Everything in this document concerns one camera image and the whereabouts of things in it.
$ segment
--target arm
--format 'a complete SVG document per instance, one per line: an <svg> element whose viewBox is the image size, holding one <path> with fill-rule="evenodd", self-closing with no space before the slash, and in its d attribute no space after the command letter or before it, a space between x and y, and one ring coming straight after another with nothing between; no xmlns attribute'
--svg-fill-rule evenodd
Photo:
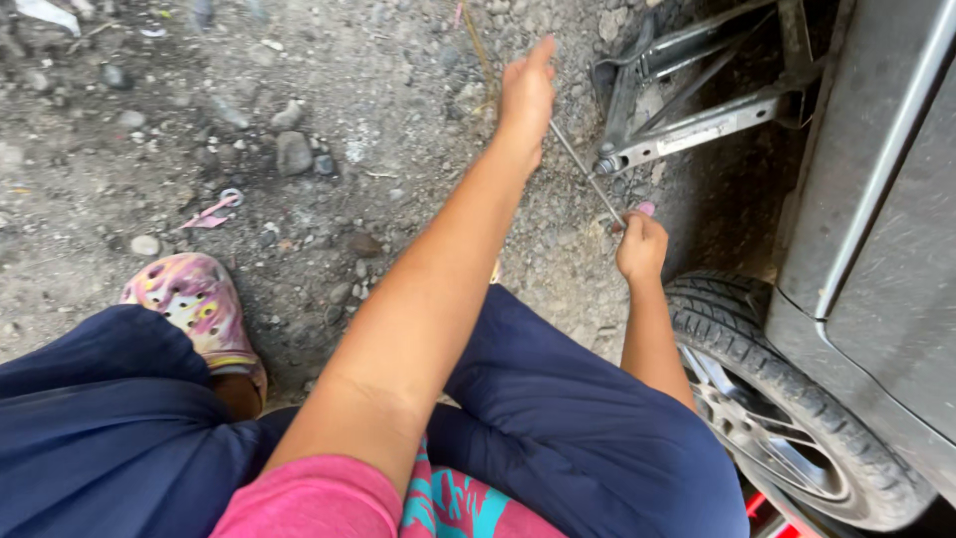
<svg viewBox="0 0 956 538"><path fill-rule="evenodd" d="M502 79L501 122L431 225L376 286L266 465L338 454L401 496L425 426L465 348L495 257L548 129L554 40Z"/></svg>
<svg viewBox="0 0 956 538"><path fill-rule="evenodd" d="M631 315L620 367L696 412L661 284L667 232L644 213L629 213L624 219L627 231L618 247L618 268L631 291Z"/></svg>

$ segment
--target blue pants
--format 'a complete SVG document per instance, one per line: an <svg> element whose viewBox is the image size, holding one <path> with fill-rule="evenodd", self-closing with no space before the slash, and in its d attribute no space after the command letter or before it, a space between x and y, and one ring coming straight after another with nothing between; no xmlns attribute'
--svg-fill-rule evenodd
<svg viewBox="0 0 956 538"><path fill-rule="evenodd" d="M0 535L202 537L294 410L230 422L160 314L113 306L0 365ZM492 286L429 456L571 536L744 537L732 464L694 413Z"/></svg>

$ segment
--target child's hand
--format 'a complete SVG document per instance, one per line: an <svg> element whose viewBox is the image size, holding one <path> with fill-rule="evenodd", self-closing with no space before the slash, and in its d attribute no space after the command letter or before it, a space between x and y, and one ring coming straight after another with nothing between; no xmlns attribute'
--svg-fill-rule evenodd
<svg viewBox="0 0 956 538"><path fill-rule="evenodd" d="M496 139L531 159L532 168L541 163L541 140L548 133L554 102L554 38L541 39L526 57L505 68L501 77L501 119Z"/></svg>
<svg viewBox="0 0 956 538"><path fill-rule="evenodd" d="M667 255L667 232L645 213L623 216L627 231L618 247L618 269L631 289L647 283L661 285L663 259Z"/></svg>

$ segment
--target dirt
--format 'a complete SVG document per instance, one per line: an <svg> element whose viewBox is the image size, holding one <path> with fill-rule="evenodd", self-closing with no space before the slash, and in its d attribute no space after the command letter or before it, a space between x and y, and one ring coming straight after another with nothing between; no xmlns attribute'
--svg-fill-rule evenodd
<svg viewBox="0 0 956 538"><path fill-rule="evenodd" d="M655 10L666 31L732 4L664 0ZM649 10L643 0L468 5L495 74L539 36L555 34L555 118L593 156L603 123L588 66L634 38ZM199 251L229 268L270 372L272 405L297 403L367 290L489 140L494 86L447 0L217 0L206 31L185 1L118 6L116 16L98 11L81 22L84 35L100 31L79 41L19 17L25 57L0 45L0 362L114 303L152 259L131 250L133 239L150 235L161 255ZM598 33L603 15L623 18L610 43ZM159 28L160 37L141 32ZM771 81L772 66L757 59L779 63L774 37L766 40L687 107ZM103 62L120 67L133 87L100 81ZM745 75L751 71L761 75ZM666 99L680 81L648 91ZM290 101L301 121L284 117L273 128ZM301 168L301 155L277 155L291 139L283 130L304 135L306 146L297 147L309 158L331 155L333 173L281 174ZM698 267L769 274L776 214L804 137L766 124L606 188L619 208L657 204L671 234L666 278ZM217 213L228 221L179 229L227 188L245 197ZM549 139L502 253L503 283L617 362L627 290L608 221ZM349 286L353 293L341 293ZM337 288L342 306L330 299Z"/></svg>

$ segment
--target pink fingernail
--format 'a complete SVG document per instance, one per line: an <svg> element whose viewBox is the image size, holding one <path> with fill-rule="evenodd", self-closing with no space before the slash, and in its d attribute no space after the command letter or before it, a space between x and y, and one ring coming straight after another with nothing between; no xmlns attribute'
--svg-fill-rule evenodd
<svg viewBox="0 0 956 538"><path fill-rule="evenodd" d="M638 204L638 211L647 216L654 216L655 209L653 202L640 202L640 204Z"/></svg>

